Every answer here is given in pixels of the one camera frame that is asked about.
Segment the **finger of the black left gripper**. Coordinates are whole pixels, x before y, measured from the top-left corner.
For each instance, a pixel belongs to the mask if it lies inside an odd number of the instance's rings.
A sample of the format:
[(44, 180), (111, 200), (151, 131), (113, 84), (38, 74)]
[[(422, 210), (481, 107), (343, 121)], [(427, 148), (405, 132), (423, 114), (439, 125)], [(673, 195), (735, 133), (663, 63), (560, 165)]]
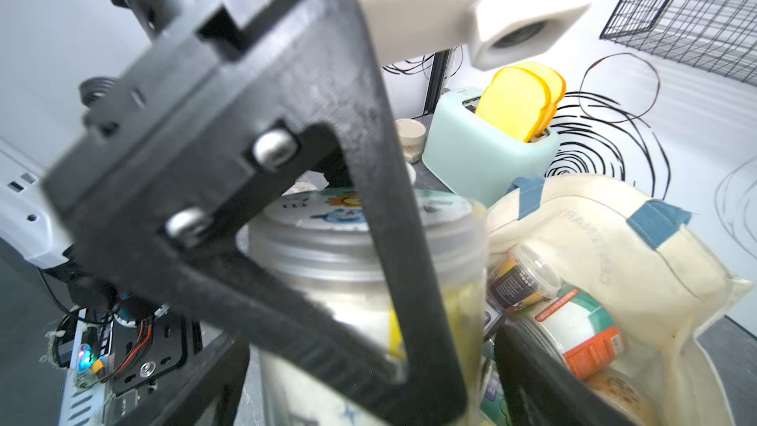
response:
[[(405, 347), (395, 360), (236, 247), (298, 177), (344, 160)], [(173, 28), (96, 101), (43, 189), (90, 272), (278, 355), (392, 425), (467, 394), (367, 24), (364, 41)]]

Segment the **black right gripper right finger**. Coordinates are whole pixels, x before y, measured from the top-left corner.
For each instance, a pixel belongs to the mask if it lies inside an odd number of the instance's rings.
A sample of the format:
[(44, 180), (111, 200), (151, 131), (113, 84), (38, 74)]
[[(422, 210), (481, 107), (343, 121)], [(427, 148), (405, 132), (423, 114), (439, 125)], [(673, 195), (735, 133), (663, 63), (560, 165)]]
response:
[(494, 336), (504, 397), (516, 425), (628, 425), (511, 321)]

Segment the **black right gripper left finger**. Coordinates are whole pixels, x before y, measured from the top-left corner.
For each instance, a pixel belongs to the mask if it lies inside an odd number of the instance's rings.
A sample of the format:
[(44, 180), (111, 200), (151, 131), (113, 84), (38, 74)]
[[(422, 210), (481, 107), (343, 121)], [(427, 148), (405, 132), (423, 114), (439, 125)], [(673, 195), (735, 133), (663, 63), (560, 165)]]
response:
[(232, 425), (250, 347), (222, 334), (153, 394), (127, 394), (108, 408), (110, 425)]

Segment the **sunflower label tall jar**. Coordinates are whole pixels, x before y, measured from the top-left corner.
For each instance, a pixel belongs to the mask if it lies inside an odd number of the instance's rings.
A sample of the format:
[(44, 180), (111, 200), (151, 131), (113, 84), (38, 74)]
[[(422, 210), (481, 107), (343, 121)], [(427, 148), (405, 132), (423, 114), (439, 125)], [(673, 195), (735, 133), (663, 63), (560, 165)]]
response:
[[(418, 189), (425, 238), (464, 378), (460, 425), (478, 422), (488, 258), (486, 209), (472, 199)], [(248, 223), (246, 252), (339, 323), (395, 357), (404, 345), (362, 204), (353, 189), (284, 195)], [(260, 353), (269, 425), (378, 425), (380, 420), (308, 374)]]

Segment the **cream canvas bag blue handles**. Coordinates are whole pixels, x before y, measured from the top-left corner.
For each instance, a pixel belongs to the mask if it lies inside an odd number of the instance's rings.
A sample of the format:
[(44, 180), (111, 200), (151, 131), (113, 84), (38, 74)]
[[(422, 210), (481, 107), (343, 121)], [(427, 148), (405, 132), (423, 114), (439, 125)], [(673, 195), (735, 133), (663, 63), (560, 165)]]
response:
[(597, 175), (518, 179), (488, 211), (490, 256), (525, 243), (597, 299), (664, 425), (729, 425), (733, 413), (700, 335), (750, 290), (689, 229), (689, 212)]

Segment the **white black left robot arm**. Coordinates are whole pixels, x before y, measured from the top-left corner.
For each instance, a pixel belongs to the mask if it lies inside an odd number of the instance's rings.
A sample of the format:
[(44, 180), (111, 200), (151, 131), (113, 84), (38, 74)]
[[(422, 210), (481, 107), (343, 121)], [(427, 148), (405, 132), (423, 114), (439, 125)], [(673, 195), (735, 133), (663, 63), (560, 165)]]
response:
[[(459, 419), (467, 394), (394, 130), (382, 67), (464, 39), (447, 0), (112, 0), (150, 38), (87, 101), (56, 90), (126, 50), (99, 7), (1, 0), (6, 239), (43, 233), (129, 293), (224, 336), (126, 415), (234, 420), (248, 347), (281, 356), (392, 425)], [(356, 187), (406, 345), (402, 360), (337, 323), (236, 246), (298, 177), (339, 159)]]

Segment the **tan lid jar in bag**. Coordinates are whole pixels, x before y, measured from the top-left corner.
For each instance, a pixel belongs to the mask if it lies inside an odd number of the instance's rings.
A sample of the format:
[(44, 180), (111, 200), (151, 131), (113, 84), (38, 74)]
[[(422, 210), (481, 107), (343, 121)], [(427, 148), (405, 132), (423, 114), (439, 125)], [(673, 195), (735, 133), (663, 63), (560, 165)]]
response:
[(658, 425), (652, 400), (629, 377), (605, 369), (589, 377), (585, 384), (635, 425)]

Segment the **white orange label jar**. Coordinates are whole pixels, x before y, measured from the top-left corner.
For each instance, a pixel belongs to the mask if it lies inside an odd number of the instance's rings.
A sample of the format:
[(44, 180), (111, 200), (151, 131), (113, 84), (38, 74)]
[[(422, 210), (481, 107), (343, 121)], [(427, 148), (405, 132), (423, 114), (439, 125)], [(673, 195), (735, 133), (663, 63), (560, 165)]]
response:
[(518, 325), (560, 365), (587, 380), (627, 351), (609, 311), (584, 290), (565, 285), (552, 300), (516, 314)]

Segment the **orange label small jar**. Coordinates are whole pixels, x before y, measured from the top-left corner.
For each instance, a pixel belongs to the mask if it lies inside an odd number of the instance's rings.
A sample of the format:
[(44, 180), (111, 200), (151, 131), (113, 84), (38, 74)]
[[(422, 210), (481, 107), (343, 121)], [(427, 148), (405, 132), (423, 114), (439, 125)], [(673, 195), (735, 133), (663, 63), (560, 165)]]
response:
[(517, 244), (489, 270), (487, 302), (500, 313), (522, 311), (554, 298), (561, 286), (561, 278), (531, 246)]

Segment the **mint green toaster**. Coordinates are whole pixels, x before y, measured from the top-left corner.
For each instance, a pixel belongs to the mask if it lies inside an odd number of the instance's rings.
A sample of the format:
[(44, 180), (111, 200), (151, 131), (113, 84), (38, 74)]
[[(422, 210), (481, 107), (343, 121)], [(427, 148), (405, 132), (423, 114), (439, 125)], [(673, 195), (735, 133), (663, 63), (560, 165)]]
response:
[(483, 91), (461, 88), (441, 95), (422, 161), (451, 192), (486, 207), (502, 199), (518, 178), (540, 178), (555, 159), (559, 137), (548, 131), (520, 142), (474, 111)]

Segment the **beige lid jar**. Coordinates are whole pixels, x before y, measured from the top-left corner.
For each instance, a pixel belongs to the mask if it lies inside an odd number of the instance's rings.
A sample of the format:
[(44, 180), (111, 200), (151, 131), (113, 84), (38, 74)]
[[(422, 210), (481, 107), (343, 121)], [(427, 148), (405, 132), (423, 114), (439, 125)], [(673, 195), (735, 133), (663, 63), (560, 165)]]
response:
[(396, 120), (395, 127), (400, 142), (404, 159), (409, 164), (415, 164), (422, 156), (427, 129), (418, 120), (400, 118)]

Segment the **yellow toast slice front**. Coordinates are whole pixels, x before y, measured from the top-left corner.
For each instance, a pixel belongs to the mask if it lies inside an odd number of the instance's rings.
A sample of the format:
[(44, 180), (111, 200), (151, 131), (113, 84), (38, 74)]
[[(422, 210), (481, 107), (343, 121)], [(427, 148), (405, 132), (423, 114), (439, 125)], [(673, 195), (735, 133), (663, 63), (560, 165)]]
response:
[(475, 116), (518, 142), (528, 142), (552, 103), (547, 83), (520, 67), (501, 69), (484, 90)]

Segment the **black corner frame post left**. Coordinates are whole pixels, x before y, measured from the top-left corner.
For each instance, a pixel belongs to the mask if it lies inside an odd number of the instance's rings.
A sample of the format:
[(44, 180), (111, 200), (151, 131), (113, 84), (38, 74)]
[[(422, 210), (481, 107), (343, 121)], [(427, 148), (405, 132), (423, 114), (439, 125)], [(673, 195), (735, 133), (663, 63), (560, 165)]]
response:
[(452, 49), (446, 49), (434, 54), (422, 116), (433, 114), (436, 110), (437, 103), (442, 94), (447, 66), (452, 54)]

